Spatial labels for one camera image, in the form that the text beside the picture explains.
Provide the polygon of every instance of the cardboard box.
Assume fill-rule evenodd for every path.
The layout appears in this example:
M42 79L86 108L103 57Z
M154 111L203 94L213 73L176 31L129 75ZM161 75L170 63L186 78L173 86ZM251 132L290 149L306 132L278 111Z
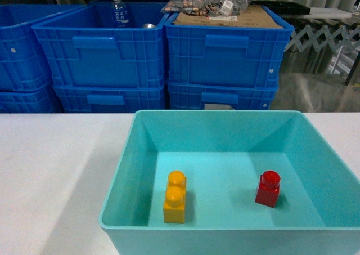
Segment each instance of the cardboard box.
M226 26L248 28L283 29L266 13L261 6L249 6L238 16L198 17L180 13L174 25Z

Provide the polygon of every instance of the stacked crates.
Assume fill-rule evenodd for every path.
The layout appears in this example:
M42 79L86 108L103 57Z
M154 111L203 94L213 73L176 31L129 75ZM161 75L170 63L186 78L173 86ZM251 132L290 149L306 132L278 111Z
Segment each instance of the stacked crates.
M83 7L33 26L66 112L165 109L161 3L126 3L128 28L113 28L111 3ZM144 24L155 28L144 29Z
M54 113L61 104L51 71L31 26L80 5L0 6L0 112Z
M263 8L282 29L174 25L178 14L169 18L172 109L203 109L205 104L269 108L293 27Z

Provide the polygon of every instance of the red toy brick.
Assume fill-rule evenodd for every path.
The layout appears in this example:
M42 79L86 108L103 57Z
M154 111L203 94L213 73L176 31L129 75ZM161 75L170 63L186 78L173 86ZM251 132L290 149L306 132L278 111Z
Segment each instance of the red toy brick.
M260 176L255 202L274 208L280 193L280 175L266 171Z

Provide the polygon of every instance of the table surface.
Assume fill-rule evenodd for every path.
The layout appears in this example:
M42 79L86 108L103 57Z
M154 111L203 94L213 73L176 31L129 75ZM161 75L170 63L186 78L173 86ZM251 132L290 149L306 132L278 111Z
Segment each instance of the table surface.
M306 116L360 178L360 113ZM0 254L118 254L97 219L132 118L0 114Z

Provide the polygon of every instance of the water bottle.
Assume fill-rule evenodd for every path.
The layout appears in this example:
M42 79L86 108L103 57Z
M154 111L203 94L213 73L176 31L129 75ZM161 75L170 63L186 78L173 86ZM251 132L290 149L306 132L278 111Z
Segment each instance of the water bottle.
M112 0L111 16L115 28L126 28L129 26L128 10L122 0Z

